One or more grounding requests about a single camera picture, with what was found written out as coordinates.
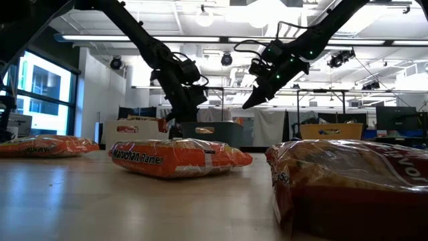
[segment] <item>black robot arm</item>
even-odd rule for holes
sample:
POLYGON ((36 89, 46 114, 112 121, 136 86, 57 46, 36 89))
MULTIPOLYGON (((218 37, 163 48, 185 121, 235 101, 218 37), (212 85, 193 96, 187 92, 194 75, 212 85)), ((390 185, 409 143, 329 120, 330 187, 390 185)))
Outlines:
MULTIPOLYGON (((327 46, 328 40, 368 2, 369 0, 343 0, 320 23, 307 27, 306 32, 294 41, 288 44, 278 39, 272 41, 261 54, 262 61, 252 62, 249 73, 257 76, 255 81, 258 87, 253 87, 253 93, 243 108, 251 108, 271 100, 299 72, 308 74, 310 66, 304 60, 316 59, 327 46)), ((417 2, 427 16, 428 1, 417 2)))
POLYGON ((168 120, 175 118, 178 122, 196 121, 197 105, 207 99, 204 88, 193 85, 201 78, 195 63, 190 59, 182 61, 177 58, 166 45, 150 36, 142 28, 142 22, 137 23, 124 6, 124 2, 117 0, 36 1, 31 6, 30 16, 7 25, 0 31, 0 78, 55 17, 73 8, 98 10, 104 12, 129 37, 144 61, 153 69, 152 79, 159 81, 172 106, 168 120))

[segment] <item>white box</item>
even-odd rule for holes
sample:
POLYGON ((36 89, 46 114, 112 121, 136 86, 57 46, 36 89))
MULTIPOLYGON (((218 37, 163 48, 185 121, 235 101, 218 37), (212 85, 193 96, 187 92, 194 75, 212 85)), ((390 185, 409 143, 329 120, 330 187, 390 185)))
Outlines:
POLYGON ((165 140, 169 138, 169 132, 159 132, 158 123, 155 120, 106 120, 103 135, 106 140, 106 150, 110 150, 118 141, 165 140), (119 133, 118 127, 136 127, 138 130, 137 133, 119 133))

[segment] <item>wooden table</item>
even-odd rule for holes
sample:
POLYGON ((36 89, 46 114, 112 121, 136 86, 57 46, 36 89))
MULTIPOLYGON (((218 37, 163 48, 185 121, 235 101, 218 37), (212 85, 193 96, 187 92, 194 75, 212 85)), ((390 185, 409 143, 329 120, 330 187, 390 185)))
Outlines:
MULTIPOLYGON (((225 175, 163 180, 105 151, 0 159, 0 240, 287 240, 262 154, 225 175)), ((312 239, 298 234, 295 240, 312 239)))

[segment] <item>plastic bag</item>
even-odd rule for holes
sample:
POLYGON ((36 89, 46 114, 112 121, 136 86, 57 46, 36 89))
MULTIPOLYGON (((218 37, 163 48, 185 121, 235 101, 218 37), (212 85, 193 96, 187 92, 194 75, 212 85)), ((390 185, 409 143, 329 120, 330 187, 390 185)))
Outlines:
POLYGON ((266 152, 289 234, 427 240, 428 152, 366 141, 298 141, 266 152))
POLYGON ((249 165, 252 157, 229 147, 195 139, 123 141, 110 150, 115 164, 155 177, 198 177, 249 165))
POLYGON ((39 135, 0 144, 0 157, 78 157, 99 149, 97 143, 85 138, 39 135))

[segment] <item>security camera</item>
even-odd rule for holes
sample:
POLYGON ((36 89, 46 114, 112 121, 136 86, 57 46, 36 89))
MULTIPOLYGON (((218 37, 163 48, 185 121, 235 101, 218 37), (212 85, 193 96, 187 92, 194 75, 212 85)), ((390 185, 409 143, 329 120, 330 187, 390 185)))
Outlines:
POLYGON ((122 67, 122 60, 120 56, 114 56, 113 60, 110 62, 110 67, 113 70, 120 70, 122 67))
POLYGON ((232 56, 230 53, 224 53, 223 57, 221 58, 221 65, 222 66, 229 66, 232 64, 232 56))

